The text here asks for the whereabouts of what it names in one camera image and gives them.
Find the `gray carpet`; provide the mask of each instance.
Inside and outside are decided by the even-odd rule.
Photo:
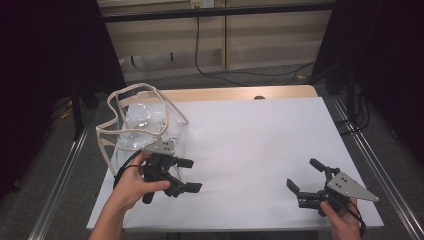
[[[291,71],[298,66],[281,66],[248,69],[256,73],[276,74]],[[310,73],[312,66],[307,67],[299,74]],[[272,86],[283,85],[293,80],[293,75],[279,77],[259,77],[246,74],[223,74],[224,78],[247,86]],[[184,88],[207,88],[207,87],[235,87],[233,83],[222,79],[205,78],[199,74],[169,77],[144,81],[158,89],[184,89]],[[301,84],[304,80],[294,79],[291,84]],[[343,92],[338,96],[328,96],[325,90],[325,81],[315,86],[318,94],[322,96],[335,121],[340,120],[334,108],[332,98],[344,99]],[[87,116],[94,111],[95,117],[90,125],[87,139],[72,169],[71,177],[65,188],[59,207],[51,222],[48,223],[48,231],[45,239],[87,239],[89,231],[85,229],[90,217],[91,210],[100,190],[106,164],[97,146],[94,126],[103,123],[110,116],[106,107],[107,96],[98,94],[100,105],[95,110],[83,108],[83,115]],[[395,186],[409,203],[421,222],[424,221],[423,195],[418,189],[424,187],[424,168],[415,161],[408,147],[404,143],[394,139],[391,128],[372,105],[371,120],[369,126],[363,130],[363,134],[381,160],[384,168],[389,173]],[[57,109],[55,116],[60,114],[63,108]],[[36,159],[30,164],[22,178],[22,188],[18,192],[6,195],[0,202],[0,239],[28,239],[31,230],[44,207],[47,198],[53,189],[57,176],[60,174],[64,161],[73,144],[74,134],[73,118],[70,115],[65,119],[56,119],[50,128],[48,137],[40,149]],[[359,150],[354,139],[350,135],[342,137],[349,153],[354,160],[364,182],[373,193],[380,197],[376,203],[384,227],[369,229],[364,239],[410,239],[402,221],[395,212],[385,193],[369,171],[368,163]],[[287,236],[287,233],[270,233],[272,239],[310,239],[312,235]],[[225,239],[225,234],[215,233],[190,233],[184,234],[183,239]],[[124,233],[123,239],[166,239],[166,234]],[[319,239],[331,239],[328,231],[319,231]]]

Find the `clear plastic bag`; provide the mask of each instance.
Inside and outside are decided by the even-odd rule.
[[[188,120],[155,87],[134,84],[113,92],[107,99],[115,117],[96,127],[100,151],[116,176],[135,151],[155,142],[172,141],[173,156],[183,157]]]

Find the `wall outlet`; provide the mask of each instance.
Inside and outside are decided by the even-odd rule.
[[[191,0],[191,8],[213,8],[215,7],[214,0]]]
[[[213,8],[214,0],[202,0],[202,8]]]
[[[202,0],[191,0],[191,8],[201,8],[202,7]]]

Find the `wall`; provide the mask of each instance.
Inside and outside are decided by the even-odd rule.
[[[228,0],[227,6],[259,6],[299,3],[299,0]],[[215,1],[215,7],[225,1]],[[104,14],[189,9],[190,1],[102,8]],[[238,47],[272,46],[321,41],[331,11],[276,13],[200,19],[200,49],[224,49],[227,54]],[[118,57],[152,53],[194,51],[196,19],[151,20],[108,23]]]

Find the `human hand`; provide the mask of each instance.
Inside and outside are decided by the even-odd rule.
[[[348,203],[348,208],[358,214],[354,205],[357,205],[356,198],[351,198]],[[327,215],[331,222],[331,233],[334,240],[359,240],[361,239],[359,232],[359,221],[349,214],[346,210],[341,209],[335,212],[327,201],[320,203],[322,211]]]
[[[139,153],[129,165],[141,166],[143,162],[150,158],[146,152]],[[142,175],[142,168],[129,167],[121,176],[118,184],[113,190],[109,200],[115,207],[128,210],[134,207],[146,193],[165,190],[170,187],[169,181],[146,182]]]

